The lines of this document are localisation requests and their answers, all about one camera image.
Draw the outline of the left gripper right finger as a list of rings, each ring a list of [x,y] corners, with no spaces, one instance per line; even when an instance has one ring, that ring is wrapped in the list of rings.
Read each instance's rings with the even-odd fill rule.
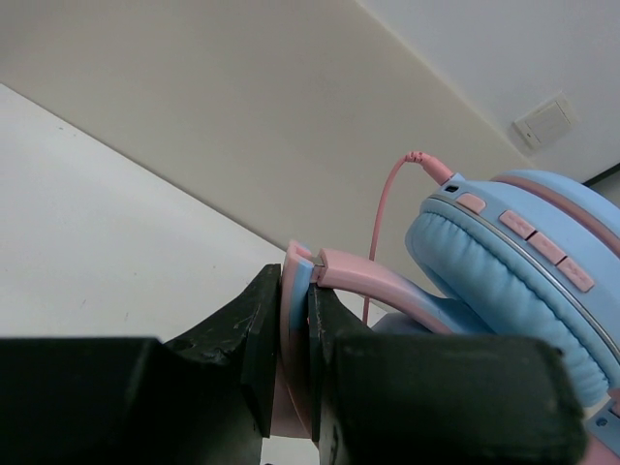
[[[575,464],[588,443],[559,352],[511,336],[370,329],[308,296],[312,437],[324,464]]]

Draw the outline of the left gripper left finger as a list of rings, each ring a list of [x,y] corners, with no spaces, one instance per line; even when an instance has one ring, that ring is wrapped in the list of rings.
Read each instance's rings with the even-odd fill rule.
[[[257,464],[271,426],[281,268],[168,342],[5,338],[5,464]]]

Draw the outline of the blue pink cat-ear headphones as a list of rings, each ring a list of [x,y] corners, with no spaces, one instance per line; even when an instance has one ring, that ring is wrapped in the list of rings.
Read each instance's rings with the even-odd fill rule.
[[[289,245],[272,433],[310,432],[304,333],[309,288],[317,285],[391,306],[380,328],[525,335],[561,350],[580,402],[596,408],[585,460],[617,463],[618,207],[553,172],[511,170],[489,181],[447,175],[421,204],[405,245],[437,294],[362,257]]]

